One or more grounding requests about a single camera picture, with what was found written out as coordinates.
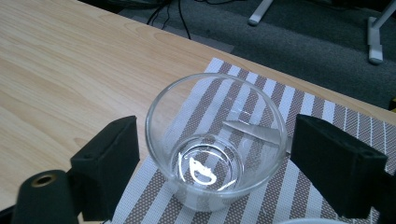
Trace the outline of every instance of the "gray and white striped mat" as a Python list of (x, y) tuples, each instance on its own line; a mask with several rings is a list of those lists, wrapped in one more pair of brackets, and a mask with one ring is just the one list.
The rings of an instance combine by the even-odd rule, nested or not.
[[(277, 83), (244, 69), (213, 59), (207, 73), (224, 73), (246, 79), (271, 96), (293, 135), (297, 114), (325, 119), (389, 156), (387, 172), (396, 169), (396, 127), (312, 94)], [(285, 158), (276, 175), (263, 187), (214, 213), (194, 212), (172, 196), (165, 179), (148, 157), (120, 200), (112, 223), (277, 223), (299, 217), (322, 217), (347, 223), (375, 223), (373, 209), (367, 219), (338, 217), (310, 181)]]

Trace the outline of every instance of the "wooden table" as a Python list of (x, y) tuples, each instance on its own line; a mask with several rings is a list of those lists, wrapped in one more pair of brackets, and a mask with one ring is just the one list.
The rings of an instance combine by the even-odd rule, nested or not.
[(362, 114), (396, 114), (77, 0), (3, 0), (0, 7), (0, 209), (19, 185), (69, 159), (110, 121), (144, 122), (172, 81), (202, 73), (217, 57)]

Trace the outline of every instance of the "clear glass bowl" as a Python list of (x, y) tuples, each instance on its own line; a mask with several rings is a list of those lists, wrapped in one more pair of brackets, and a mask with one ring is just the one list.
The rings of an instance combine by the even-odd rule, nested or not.
[[(237, 120), (276, 131), (279, 144), (223, 123)], [(217, 211), (266, 183), (286, 152), (286, 128), (274, 102), (230, 75), (197, 74), (165, 88), (146, 119), (151, 158), (184, 205)]]

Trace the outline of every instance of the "gray carpet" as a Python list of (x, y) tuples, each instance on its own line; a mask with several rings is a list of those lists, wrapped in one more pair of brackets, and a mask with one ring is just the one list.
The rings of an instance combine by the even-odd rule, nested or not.
[[(256, 27), (248, 25), (261, 0), (213, 6), (181, 0), (192, 40), (228, 51), (294, 77), (341, 92), (371, 105), (388, 108), (396, 96), (396, 20), (381, 28), (384, 62), (368, 63), (367, 18), (379, 12), (338, 10), (305, 0), (275, 0)], [(146, 22), (153, 9), (124, 9), (120, 15)], [(186, 36), (177, 1), (169, 8), (164, 30)], [(154, 25), (162, 27), (164, 8)]]

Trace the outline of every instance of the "chair leg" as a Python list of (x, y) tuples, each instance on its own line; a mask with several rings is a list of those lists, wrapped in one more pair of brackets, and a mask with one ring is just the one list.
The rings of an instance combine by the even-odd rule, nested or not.
[(268, 7), (271, 6), (272, 2), (273, 0), (262, 0), (262, 2), (248, 19), (247, 23), (252, 26), (257, 26)]
[(377, 19), (370, 17), (367, 24), (367, 44), (369, 45), (369, 62), (373, 64), (381, 64), (383, 62), (382, 57), (382, 45), (380, 42), (379, 28), (384, 22), (392, 15), (396, 10), (396, 0), (393, 0), (381, 16)]

